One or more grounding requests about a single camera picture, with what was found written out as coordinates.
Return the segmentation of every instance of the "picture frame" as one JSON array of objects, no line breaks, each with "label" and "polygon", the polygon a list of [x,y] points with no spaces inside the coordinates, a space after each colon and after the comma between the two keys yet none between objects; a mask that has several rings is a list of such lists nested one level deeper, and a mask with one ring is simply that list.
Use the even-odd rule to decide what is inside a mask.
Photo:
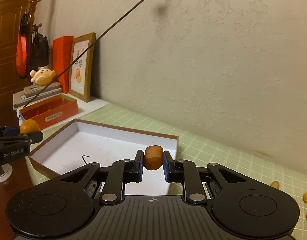
[{"label": "picture frame", "polygon": [[[71,62],[77,58],[88,46],[95,42],[96,33],[73,39],[71,49]],[[69,93],[85,102],[90,101],[91,69],[94,46],[91,47],[69,71]]]}]

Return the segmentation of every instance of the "door panel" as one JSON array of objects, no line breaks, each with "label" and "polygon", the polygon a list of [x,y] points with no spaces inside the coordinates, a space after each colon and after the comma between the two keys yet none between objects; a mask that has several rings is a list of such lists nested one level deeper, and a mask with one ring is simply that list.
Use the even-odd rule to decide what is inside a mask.
[{"label": "door panel", "polygon": [[27,1],[0,1],[0,106],[12,102],[13,94],[28,85],[15,67],[19,23]]}]

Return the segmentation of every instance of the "wooden floor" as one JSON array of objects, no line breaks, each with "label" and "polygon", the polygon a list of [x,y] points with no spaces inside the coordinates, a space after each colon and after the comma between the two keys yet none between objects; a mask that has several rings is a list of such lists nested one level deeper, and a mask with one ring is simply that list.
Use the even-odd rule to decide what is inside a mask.
[{"label": "wooden floor", "polygon": [[[18,126],[16,112],[12,108],[12,103],[0,107],[0,126]],[[0,183],[0,240],[13,239],[15,234],[6,218],[5,208],[9,199],[28,187],[32,187],[25,158],[10,163],[13,172],[11,177]]]}]

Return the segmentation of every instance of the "stack of books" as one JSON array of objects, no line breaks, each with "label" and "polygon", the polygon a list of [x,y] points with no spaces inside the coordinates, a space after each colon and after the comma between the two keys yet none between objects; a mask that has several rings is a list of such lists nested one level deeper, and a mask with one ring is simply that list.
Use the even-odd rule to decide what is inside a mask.
[{"label": "stack of books", "polygon": [[[24,106],[28,103],[33,97],[35,97],[44,86],[31,85],[29,87],[25,87],[23,91],[17,92],[13,95],[13,107],[14,110]],[[54,95],[58,95],[62,93],[62,88],[58,82],[52,83],[48,86],[40,95],[38,95],[33,102],[38,100],[46,99]]]}]

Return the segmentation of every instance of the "stuffed toy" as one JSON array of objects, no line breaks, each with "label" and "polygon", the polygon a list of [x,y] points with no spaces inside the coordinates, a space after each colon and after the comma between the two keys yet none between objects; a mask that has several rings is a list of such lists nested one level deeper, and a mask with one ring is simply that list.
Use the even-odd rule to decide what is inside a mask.
[{"label": "stuffed toy", "polygon": [[37,72],[30,71],[31,82],[36,83],[39,86],[46,86],[55,77],[55,71],[48,68],[41,68]]}]

